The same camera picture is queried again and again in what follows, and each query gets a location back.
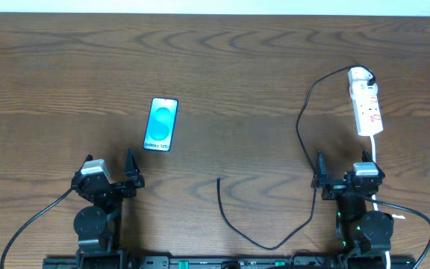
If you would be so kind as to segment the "blue Galaxy smartphone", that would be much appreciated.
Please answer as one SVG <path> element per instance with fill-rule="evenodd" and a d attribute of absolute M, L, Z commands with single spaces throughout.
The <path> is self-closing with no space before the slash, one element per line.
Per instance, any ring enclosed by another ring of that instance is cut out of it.
<path fill-rule="evenodd" d="M 169 152 L 175 121 L 178 113 L 178 100 L 155 97 L 152 99 L 143 148 Z"/>

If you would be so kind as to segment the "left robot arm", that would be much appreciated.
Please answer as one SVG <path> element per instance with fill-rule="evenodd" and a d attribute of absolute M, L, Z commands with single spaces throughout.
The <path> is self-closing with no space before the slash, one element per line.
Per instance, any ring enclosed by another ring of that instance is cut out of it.
<path fill-rule="evenodd" d="M 127 151 L 123 182 L 110 182 L 107 165 L 88 155 L 72 178 L 72 189 L 91 203 L 75 216 L 78 235 L 77 268 L 132 268 L 127 250 L 120 247 L 122 202 L 145 187 L 134 150 Z"/>

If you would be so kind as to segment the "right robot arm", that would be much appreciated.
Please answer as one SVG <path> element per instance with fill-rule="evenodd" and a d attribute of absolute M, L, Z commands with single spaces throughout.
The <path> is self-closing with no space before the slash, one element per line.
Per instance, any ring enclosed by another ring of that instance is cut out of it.
<path fill-rule="evenodd" d="M 337 237 L 343 241 L 344 252 L 336 260 L 341 268 L 392 268 L 389 254 L 393 235 L 393 217 L 377 208 L 369 211 L 366 199 L 378 192 L 385 177 L 368 151 L 362 161 L 341 179 L 328 177 L 324 156 L 317 153 L 314 188 L 322 190 L 323 200 L 337 203 Z"/>

